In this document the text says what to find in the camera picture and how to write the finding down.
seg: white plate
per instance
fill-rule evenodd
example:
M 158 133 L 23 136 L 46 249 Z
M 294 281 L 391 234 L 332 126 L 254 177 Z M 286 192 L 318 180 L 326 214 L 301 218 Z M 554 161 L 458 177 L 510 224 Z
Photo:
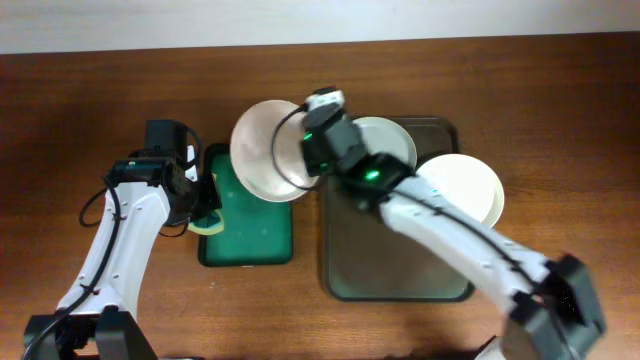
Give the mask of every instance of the white plate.
M 427 161 L 417 174 L 479 222 L 493 226 L 500 218 L 504 191 L 496 173 L 482 161 L 462 154 L 442 155 Z
M 381 117 L 363 117 L 353 121 L 362 131 L 362 138 L 372 154 L 386 152 L 415 168 L 418 162 L 416 145 L 411 135 L 395 122 Z
M 271 137 L 276 125 L 298 105 L 284 100 L 268 100 L 252 106 L 231 134 L 230 155 L 240 183 L 253 195 L 271 202 L 291 201 L 306 191 L 287 183 L 271 160 Z M 282 172 L 300 186 L 313 186 L 302 159 L 300 141 L 304 136 L 303 113 L 293 116 L 276 138 L 275 156 Z

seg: wooden table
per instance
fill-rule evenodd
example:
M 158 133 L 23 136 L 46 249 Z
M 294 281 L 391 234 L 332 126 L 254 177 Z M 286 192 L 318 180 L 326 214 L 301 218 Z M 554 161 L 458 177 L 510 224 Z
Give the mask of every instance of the wooden table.
M 592 359 L 640 357 L 640 34 L 443 39 L 0 57 L 1 359 L 54 310 L 95 229 L 84 202 L 113 161 L 173 118 L 206 144 L 244 110 L 327 84 L 352 113 L 437 114 L 502 179 L 498 230 L 590 265 L 609 333 Z M 317 197 L 295 203 L 286 266 L 205 268 L 197 236 L 158 238 L 138 320 L 158 354 L 381 358 L 475 348 L 502 320 L 461 304 L 342 303 L 320 279 Z M 92 211 L 97 216 L 100 206 Z

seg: white wall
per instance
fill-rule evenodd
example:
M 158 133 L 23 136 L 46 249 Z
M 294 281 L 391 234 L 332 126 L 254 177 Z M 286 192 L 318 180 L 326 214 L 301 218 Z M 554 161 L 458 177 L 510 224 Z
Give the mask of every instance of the white wall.
M 0 53 L 640 30 L 640 0 L 0 2 Z

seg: gray tray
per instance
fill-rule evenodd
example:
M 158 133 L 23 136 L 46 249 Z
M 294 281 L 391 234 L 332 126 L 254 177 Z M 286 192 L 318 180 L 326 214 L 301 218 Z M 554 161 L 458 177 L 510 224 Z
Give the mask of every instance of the gray tray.
M 455 128 L 437 117 L 388 117 L 416 144 L 418 166 L 459 152 Z M 459 302 L 473 287 L 440 258 L 374 216 L 358 212 L 329 180 L 323 190 L 323 276 L 343 301 Z

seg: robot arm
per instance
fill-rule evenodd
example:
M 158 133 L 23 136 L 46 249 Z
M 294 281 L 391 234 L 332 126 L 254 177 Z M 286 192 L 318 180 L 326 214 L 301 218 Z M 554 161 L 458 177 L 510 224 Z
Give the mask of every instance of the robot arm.
M 29 320 L 23 359 L 76 359 L 74 350 L 91 338 L 101 358 L 157 359 L 135 321 L 153 243 L 162 226 L 186 225 L 221 207 L 211 175 L 197 176 L 188 133 L 200 151 L 185 125 L 150 120 L 144 149 L 113 165 L 85 263 L 56 314 Z
M 388 154 L 368 153 L 335 88 L 307 98 L 301 141 L 311 176 L 338 177 L 361 210 L 424 245 L 482 290 L 508 318 L 508 359 L 581 359 L 606 332 L 589 273 L 578 259 L 559 262 L 527 249 L 458 210 L 428 179 Z
M 440 258 L 446 259 L 451 267 L 483 291 L 503 314 L 509 314 L 514 308 L 513 294 L 532 293 L 535 289 L 527 279 L 513 270 L 512 265 L 496 252 L 495 247 L 519 262 L 520 267 L 535 283 L 540 283 L 549 273 L 544 266 L 548 261 L 546 257 L 516 244 L 458 210 L 433 189 L 426 179 L 409 177 L 394 190 L 412 198 L 424 199 L 432 206 L 464 221 L 493 243 L 489 245 L 480 241 L 459 223 L 394 192 L 390 194 L 388 201 L 379 206 L 382 219 L 389 228 L 414 239 Z
M 121 183 L 116 187 L 122 220 L 110 261 L 93 296 L 85 300 L 71 315 L 100 314 L 107 306 L 116 306 L 136 318 L 138 293 L 147 267 L 151 248 L 158 232 L 169 218 L 171 207 L 162 187 L 146 182 Z M 95 277 L 114 227 L 114 203 L 110 193 L 100 227 L 87 259 L 69 292 L 60 300 L 58 309 L 69 307 Z

